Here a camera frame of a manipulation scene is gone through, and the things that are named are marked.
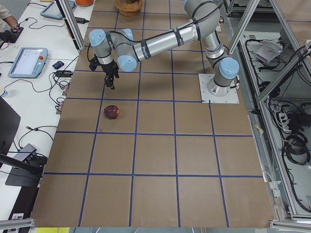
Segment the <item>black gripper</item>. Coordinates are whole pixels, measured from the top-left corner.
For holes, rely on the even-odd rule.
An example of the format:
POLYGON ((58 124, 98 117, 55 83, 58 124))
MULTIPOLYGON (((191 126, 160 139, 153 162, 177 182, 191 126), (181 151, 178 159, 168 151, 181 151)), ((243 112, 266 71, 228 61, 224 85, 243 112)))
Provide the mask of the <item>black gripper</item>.
POLYGON ((110 62, 109 64, 101 64, 102 70, 105 72, 104 78, 105 85, 111 89, 115 89, 114 78, 119 78, 119 66, 116 62, 110 62))

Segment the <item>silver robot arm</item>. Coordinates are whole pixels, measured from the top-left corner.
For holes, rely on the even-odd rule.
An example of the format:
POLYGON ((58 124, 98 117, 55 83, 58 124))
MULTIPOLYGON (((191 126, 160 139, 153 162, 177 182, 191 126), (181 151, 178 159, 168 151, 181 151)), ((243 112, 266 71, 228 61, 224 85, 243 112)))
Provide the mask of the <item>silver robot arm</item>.
POLYGON ((105 85, 114 89, 114 79, 119 76, 120 69, 131 72, 143 60, 191 41, 203 41, 206 57, 215 71, 207 89, 210 94, 223 97, 229 93, 240 66, 227 55, 226 47, 216 32, 222 4, 222 1, 185 0, 183 6, 190 17, 187 24, 140 41, 133 40, 130 29, 110 32, 92 30, 88 38, 95 54, 89 61, 89 68, 95 71, 97 67, 101 67, 105 73, 105 85))

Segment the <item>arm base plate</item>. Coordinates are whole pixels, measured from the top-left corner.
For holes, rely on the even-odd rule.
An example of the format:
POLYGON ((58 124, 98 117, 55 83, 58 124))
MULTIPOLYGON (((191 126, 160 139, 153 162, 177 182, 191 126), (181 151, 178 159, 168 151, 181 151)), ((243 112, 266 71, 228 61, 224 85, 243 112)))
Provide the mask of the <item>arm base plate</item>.
POLYGON ((234 79, 230 86, 220 87, 214 82, 214 74, 199 74, 202 103, 239 104, 237 89, 239 84, 234 79))

